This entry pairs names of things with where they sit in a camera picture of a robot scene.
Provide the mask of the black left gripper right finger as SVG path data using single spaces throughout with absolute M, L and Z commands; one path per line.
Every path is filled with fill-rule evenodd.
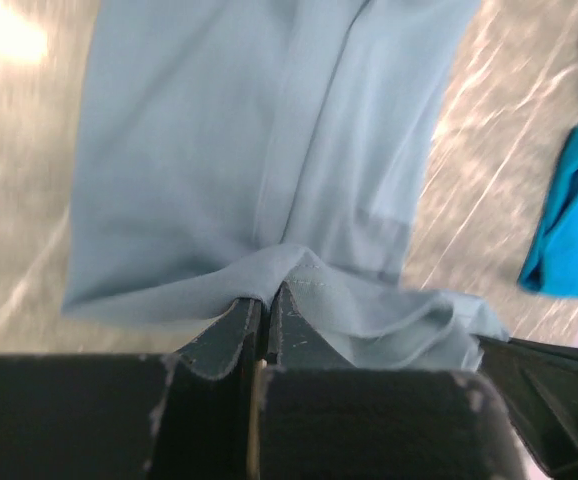
M 352 366 L 276 294 L 255 377 L 255 479 L 521 479 L 504 402 L 483 376 Z

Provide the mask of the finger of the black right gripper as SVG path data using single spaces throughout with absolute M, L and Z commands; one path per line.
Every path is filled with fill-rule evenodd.
M 480 336 L 480 371 L 503 397 L 533 460 L 551 478 L 578 478 L 578 348 Z

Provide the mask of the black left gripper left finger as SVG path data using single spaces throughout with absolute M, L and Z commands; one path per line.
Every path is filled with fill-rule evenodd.
M 173 353 L 0 355 L 0 479 L 242 479 L 261 320 Z

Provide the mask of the grey blue t shirt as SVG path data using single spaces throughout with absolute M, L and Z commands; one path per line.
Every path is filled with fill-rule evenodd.
M 480 298 L 399 284 L 475 1 L 105 1 L 83 85 L 66 315 L 299 312 L 358 367 L 476 369 Z

